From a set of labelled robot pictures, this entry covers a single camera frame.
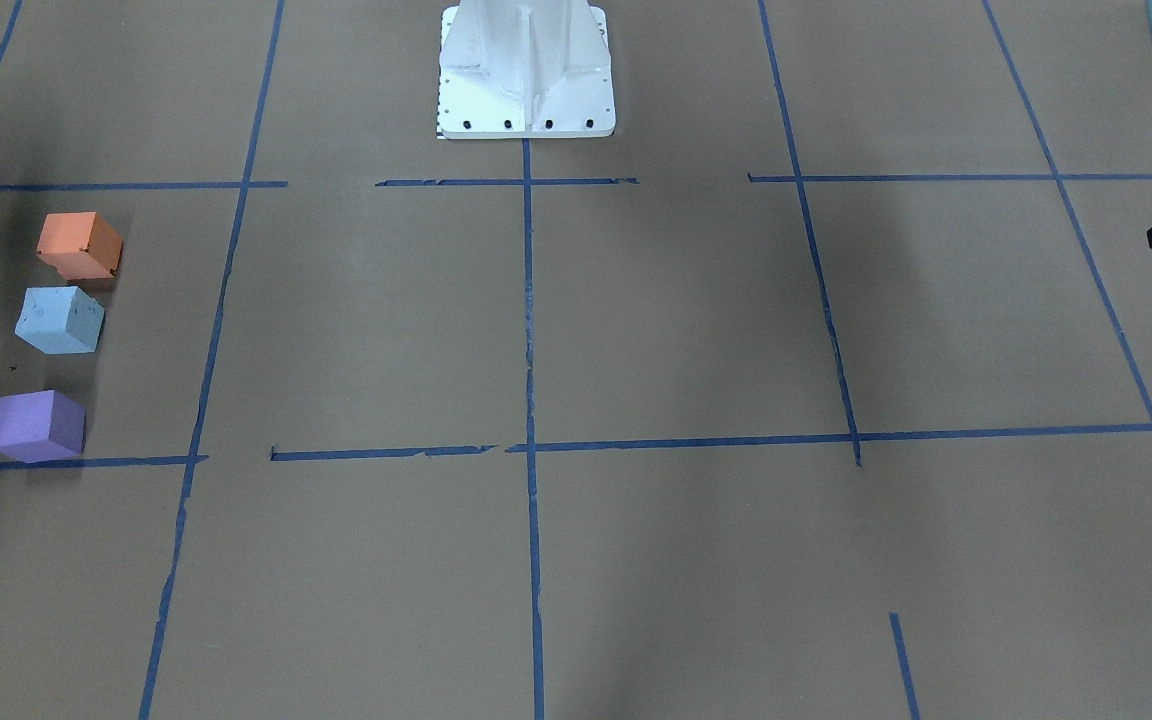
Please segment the light blue foam block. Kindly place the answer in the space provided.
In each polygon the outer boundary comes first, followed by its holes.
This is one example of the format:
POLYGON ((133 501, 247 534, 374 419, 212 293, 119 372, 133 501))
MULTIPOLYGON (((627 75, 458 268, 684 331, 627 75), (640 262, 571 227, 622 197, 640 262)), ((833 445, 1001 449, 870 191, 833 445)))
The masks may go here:
POLYGON ((14 333, 41 354, 92 354, 105 306, 76 286, 26 288, 14 333))

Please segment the orange foam block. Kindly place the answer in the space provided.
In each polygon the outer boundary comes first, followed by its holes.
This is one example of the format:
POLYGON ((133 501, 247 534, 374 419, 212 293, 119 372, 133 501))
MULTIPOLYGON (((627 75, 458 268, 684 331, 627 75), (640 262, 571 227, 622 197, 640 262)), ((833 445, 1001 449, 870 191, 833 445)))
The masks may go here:
POLYGON ((65 281, 100 281, 116 276, 123 245, 122 234, 96 211, 70 211, 44 218, 35 253, 65 281))

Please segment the purple foam block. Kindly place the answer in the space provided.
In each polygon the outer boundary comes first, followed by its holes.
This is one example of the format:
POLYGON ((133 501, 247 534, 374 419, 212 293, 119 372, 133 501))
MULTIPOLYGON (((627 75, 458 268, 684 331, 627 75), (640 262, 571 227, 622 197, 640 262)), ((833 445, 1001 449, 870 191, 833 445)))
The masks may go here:
POLYGON ((77 457, 86 410, 55 389, 0 397, 0 454, 18 462, 77 457))

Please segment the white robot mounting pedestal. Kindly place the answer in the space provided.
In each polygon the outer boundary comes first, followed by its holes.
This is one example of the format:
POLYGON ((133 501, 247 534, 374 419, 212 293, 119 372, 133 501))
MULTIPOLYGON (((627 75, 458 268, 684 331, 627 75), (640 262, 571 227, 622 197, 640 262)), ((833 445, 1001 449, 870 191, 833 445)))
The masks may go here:
POLYGON ((588 1, 461 1, 440 18, 435 135, 602 138, 617 124, 607 14, 588 1))

